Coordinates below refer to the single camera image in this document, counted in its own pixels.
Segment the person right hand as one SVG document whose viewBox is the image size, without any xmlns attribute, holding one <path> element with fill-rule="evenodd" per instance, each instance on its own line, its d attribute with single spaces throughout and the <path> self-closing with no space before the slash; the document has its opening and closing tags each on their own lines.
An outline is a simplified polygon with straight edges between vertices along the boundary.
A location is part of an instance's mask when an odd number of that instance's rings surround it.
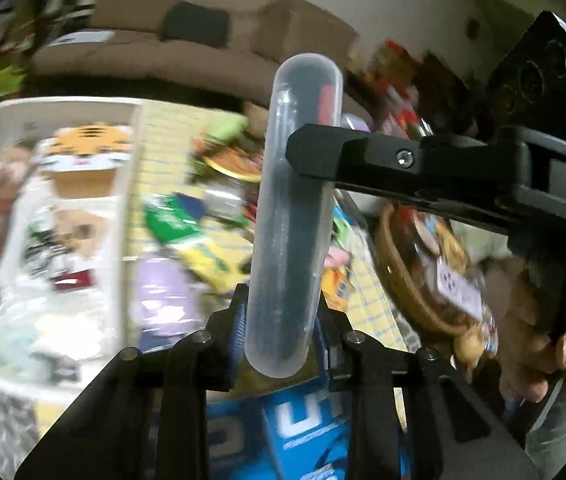
<svg viewBox="0 0 566 480">
<path fill-rule="evenodd" d="M 549 376 L 566 372 L 566 333 L 553 341 L 542 325 L 541 304 L 520 259 L 489 266 L 485 297 L 498 330 L 501 396 L 508 402 L 544 400 Z"/>
</svg>

